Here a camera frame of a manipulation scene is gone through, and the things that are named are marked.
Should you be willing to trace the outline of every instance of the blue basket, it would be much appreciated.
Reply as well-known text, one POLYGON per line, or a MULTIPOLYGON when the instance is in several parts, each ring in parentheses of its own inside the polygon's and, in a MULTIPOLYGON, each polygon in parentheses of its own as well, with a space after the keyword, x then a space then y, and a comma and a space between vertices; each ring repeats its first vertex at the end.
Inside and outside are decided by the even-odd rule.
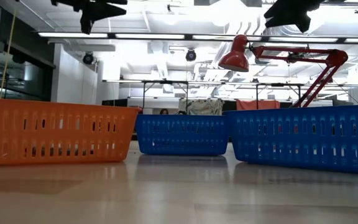
POLYGON ((358 106, 225 115, 240 161, 358 173, 358 106))
POLYGON ((229 138, 225 121, 223 116, 138 115, 140 151, 159 155, 225 154, 229 138))

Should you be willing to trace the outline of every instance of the plastic basket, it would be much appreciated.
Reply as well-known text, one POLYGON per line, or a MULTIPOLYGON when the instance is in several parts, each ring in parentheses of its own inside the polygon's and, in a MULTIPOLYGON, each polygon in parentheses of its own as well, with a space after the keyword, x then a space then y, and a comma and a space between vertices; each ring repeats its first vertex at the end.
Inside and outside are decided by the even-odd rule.
POLYGON ((126 158, 137 109, 0 100, 0 165, 126 158))
POLYGON ((225 115, 240 161, 358 173, 358 106, 225 115))
POLYGON ((139 115, 137 139, 144 154, 217 156, 226 153, 223 116, 139 115))

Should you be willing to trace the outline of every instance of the ceiling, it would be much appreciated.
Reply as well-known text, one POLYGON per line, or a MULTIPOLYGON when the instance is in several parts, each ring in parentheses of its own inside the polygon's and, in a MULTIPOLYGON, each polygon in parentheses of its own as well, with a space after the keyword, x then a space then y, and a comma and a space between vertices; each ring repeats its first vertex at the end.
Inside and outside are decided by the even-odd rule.
MULTIPOLYGON (((13 12, 18 10, 18 17, 37 31, 47 32, 79 32, 81 14, 72 7, 60 4, 52 6, 49 0, 21 0, 22 3, 0 0, 0 5, 13 12)), ((263 13, 270 7, 246 7, 240 0, 220 0, 210 6, 195 6, 194 1, 131 1, 125 8, 127 14, 112 17, 95 23, 93 32, 135 32, 135 33, 176 33, 176 34, 262 34, 262 35, 308 35, 308 36, 356 36, 358 37, 357 6, 321 6, 317 11, 309 13, 312 18, 311 29, 301 34, 296 27, 284 26, 266 29, 263 13)), ((258 78, 259 82, 312 82, 321 73, 322 67, 312 63, 297 62, 288 66, 285 62, 269 61, 257 65, 250 58, 249 73, 232 73, 217 68, 217 61, 230 48, 230 43, 195 42, 195 41, 162 41, 150 43, 148 40, 59 40, 65 48, 79 58, 86 51, 94 51, 100 60, 109 60, 113 55, 121 58, 121 74, 125 78, 148 79, 166 69, 170 79, 192 78, 204 81, 219 81, 228 77, 230 82, 250 82, 258 78), (187 49, 195 49, 197 59, 187 62, 187 49), (155 56, 155 51, 162 50, 164 58, 155 56)), ((348 62, 342 66, 334 80, 337 83, 358 84, 358 45, 310 45, 311 49, 340 49, 349 55, 348 62)), ((201 87, 208 91, 200 93, 194 87, 194 96, 222 93, 226 96, 247 95, 254 97, 254 91, 241 92, 241 89, 227 90, 224 86, 201 87)))

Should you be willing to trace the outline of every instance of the floor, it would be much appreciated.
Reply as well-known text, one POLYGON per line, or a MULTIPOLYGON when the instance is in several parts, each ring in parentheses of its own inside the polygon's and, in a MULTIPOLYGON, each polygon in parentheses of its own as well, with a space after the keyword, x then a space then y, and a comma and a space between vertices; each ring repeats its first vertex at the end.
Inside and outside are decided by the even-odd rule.
POLYGON ((358 223, 358 175, 220 157, 0 167, 0 223, 358 223))

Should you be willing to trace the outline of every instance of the glass wall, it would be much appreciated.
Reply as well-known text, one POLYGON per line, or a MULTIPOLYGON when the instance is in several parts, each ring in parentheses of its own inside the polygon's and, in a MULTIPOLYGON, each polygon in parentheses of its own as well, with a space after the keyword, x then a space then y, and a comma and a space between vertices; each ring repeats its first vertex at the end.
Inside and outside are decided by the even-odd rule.
POLYGON ((52 73, 46 69, 19 57, 0 53, 0 94, 3 98, 49 101, 51 86, 52 73))

